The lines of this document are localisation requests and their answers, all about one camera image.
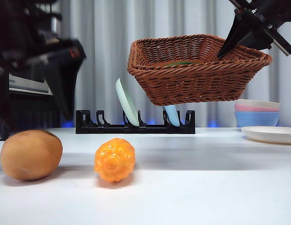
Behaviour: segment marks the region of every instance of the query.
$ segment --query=potato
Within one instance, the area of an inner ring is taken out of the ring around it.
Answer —
[[[58,166],[62,143],[44,130],[28,130],[9,137],[0,152],[4,173],[17,180],[35,180],[49,175]]]

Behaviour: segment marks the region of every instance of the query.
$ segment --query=curtain fold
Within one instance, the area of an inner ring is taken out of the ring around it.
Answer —
[[[87,60],[78,74],[75,108],[104,109],[111,123],[122,123],[115,82],[122,78],[142,119],[162,123],[162,107],[153,105],[127,72],[131,43],[141,38],[213,34],[226,38],[234,18],[228,0],[61,0],[62,37],[78,38]],[[280,33],[291,44],[291,22]],[[276,46],[264,51],[273,63],[250,81],[243,98],[280,101],[280,125],[291,126],[291,56]],[[235,127],[234,101],[177,105],[181,115],[196,111],[197,127]]]

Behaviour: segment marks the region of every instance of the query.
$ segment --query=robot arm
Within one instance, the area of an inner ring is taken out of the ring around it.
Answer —
[[[291,54],[291,45],[277,31],[285,22],[291,22],[291,0],[229,1],[237,9],[219,58],[236,44],[262,50],[270,49],[274,42],[284,54]]]
[[[0,77],[11,73],[38,82],[46,80],[61,112],[70,120],[77,73],[85,53],[77,40],[62,40],[51,32],[52,18],[61,20],[60,14],[37,7],[56,1],[0,0]],[[0,105],[7,101],[1,98]]]

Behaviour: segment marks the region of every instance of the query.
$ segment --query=brown wicker basket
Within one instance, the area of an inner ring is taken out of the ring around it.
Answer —
[[[236,100],[272,58],[237,45],[219,60],[216,55],[224,41],[203,34],[136,40],[128,72],[155,105]],[[179,61],[196,63],[165,66]]]

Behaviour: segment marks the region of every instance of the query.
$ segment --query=white table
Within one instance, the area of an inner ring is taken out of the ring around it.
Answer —
[[[0,168],[0,225],[291,225],[291,146],[253,142],[235,128],[195,135],[76,135],[59,167],[31,182]],[[93,171],[114,137],[136,149],[136,168],[114,184]]]

